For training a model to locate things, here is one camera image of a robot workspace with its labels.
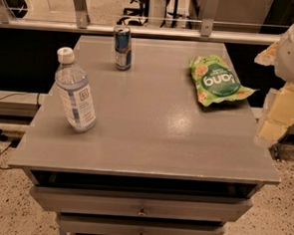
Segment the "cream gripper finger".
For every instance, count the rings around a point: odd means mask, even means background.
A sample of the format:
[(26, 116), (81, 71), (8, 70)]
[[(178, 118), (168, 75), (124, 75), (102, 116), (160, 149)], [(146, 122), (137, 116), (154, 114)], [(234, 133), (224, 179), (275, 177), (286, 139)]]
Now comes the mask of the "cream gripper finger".
[(277, 46), (277, 42), (269, 45), (264, 51), (255, 57), (255, 64), (262, 66), (273, 66), (275, 64), (275, 57), (277, 55)]
[(294, 83), (285, 83), (280, 90), (270, 89), (257, 123), (254, 143), (271, 147), (294, 123)]

